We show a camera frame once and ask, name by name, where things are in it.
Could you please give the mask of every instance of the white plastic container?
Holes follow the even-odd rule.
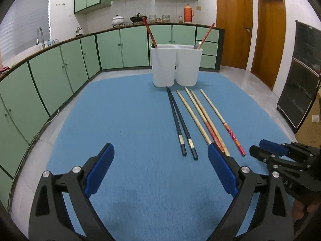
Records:
[[[175,80],[176,45],[160,44],[151,48],[153,80],[156,87],[173,86]]]
[[[193,45],[176,45],[176,81],[181,86],[194,86],[197,82],[203,49]]]

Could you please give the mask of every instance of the faucet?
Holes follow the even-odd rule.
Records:
[[[45,43],[44,43],[44,41],[43,41],[43,33],[42,33],[41,27],[39,27],[38,30],[37,30],[37,42],[36,42],[36,45],[39,44],[39,30],[40,30],[40,32],[41,32],[42,49],[44,49],[44,48],[45,48]]]

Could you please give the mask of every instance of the white blind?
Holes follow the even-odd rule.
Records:
[[[37,29],[42,28],[44,40],[49,33],[49,0],[15,0],[0,24],[0,48],[5,62],[34,46]]]

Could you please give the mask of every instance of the black pan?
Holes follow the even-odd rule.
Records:
[[[130,20],[133,22],[133,23],[135,23],[135,22],[142,22],[142,18],[143,17],[145,17],[146,18],[146,20],[147,20],[147,16],[143,16],[143,15],[141,15],[140,13],[138,13],[136,16],[134,16],[134,17],[131,17],[130,18]]]

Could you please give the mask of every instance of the cardboard box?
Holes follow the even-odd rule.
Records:
[[[295,134],[295,138],[299,143],[318,148],[320,148],[321,145],[320,98],[321,89],[317,93],[316,100],[314,101],[308,116]]]

